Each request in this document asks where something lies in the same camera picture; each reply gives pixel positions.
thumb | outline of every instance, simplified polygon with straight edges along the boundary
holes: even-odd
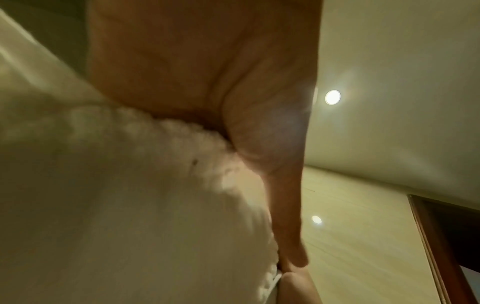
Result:
[[[301,239],[302,170],[303,162],[282,167],[263,177],[279,250],[297,267],[305,267],[309,263]]]

palm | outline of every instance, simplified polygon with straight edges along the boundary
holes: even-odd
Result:
[[[292,248],[300,243],[300,180],[317,74],[320,2],[313,2],[90,6],[93,83],[126,104],[228,136],[264,178],[280,249],[296,264],[304,263]]]

fluffy white fabric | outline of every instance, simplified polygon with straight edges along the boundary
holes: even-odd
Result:
[[[109,103],[0,12],[0,302],[255,304],[265,206],[218,134]]]

ceiling light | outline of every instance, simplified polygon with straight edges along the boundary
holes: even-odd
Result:
[[[326,103],[328,103],[329,105],[336,105],[337,103],[339,103],[340,101],[340,98],[342,98],[342,95],[340,94],[339,91],[337,90],[331,90],[330,92],[328,92],[325,96],[325,101]]]
[[[322,223],[322,219],[319,216],[314,215],[311,219],[317,225],[320,225]]]

